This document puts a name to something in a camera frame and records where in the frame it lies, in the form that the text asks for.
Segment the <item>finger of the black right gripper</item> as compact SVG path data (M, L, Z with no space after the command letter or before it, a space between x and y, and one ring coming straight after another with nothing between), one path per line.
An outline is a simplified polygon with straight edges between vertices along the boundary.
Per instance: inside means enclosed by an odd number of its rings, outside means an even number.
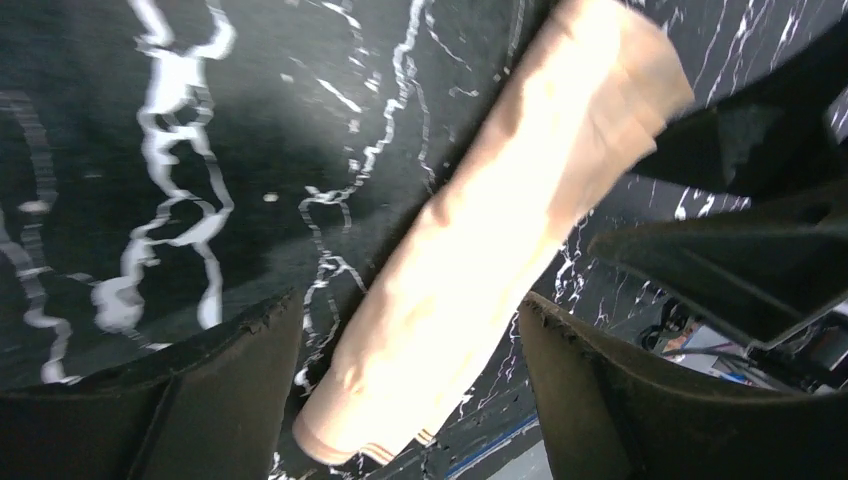
M847 298L847 191L606 232L589 251L738 343L769 349Z
M831 26L768 75L670 123L633 173L771 198L847 175L826 121L847 85L847 29Z

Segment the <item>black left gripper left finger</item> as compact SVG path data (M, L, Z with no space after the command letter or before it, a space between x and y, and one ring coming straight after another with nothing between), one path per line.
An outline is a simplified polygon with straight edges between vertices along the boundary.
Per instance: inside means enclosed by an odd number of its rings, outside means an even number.
M301 342L285 293L72 384L1 395L5 479L264 479Z

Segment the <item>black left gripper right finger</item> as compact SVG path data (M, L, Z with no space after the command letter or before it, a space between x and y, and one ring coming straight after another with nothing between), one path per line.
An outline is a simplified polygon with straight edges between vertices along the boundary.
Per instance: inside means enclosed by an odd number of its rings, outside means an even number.
M661 359L529 293L522 350L556 479L843 479L847 395L784 393Z

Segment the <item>beige boxer underwear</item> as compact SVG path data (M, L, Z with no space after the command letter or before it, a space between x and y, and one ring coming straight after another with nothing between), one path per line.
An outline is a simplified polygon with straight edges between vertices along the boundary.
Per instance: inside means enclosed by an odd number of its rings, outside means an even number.
M692 100L652 20L560 2L345 327L294 422L299 447L387 464L430 442L576 224Z

